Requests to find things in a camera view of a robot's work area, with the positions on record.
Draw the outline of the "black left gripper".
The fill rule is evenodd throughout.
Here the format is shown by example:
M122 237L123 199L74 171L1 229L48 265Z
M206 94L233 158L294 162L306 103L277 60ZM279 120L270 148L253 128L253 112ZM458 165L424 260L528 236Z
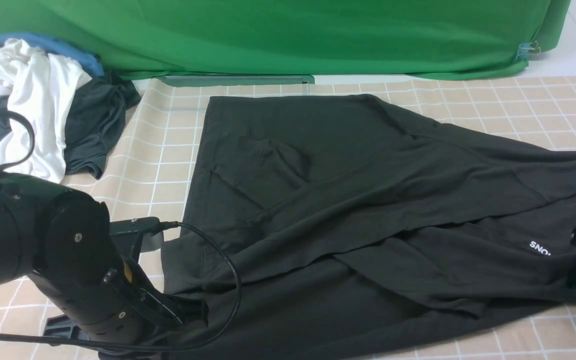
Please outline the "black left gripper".
M208 323L205 301L158 291L132 259L103 272L59 261L29 279L62 311L46 320L43 337L85 342L101 360L158 360L169 335Z

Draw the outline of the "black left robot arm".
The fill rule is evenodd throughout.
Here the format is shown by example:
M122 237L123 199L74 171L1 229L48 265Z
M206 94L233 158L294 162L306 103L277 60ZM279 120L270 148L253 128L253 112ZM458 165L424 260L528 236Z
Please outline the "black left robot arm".
M112 222L89 194L29 175L0 178L0 285L27 276L62 316L51 346L96 350L103 360L159 359L170 334L207 325L203 300L158 291L138 264L175 227L156 217Z

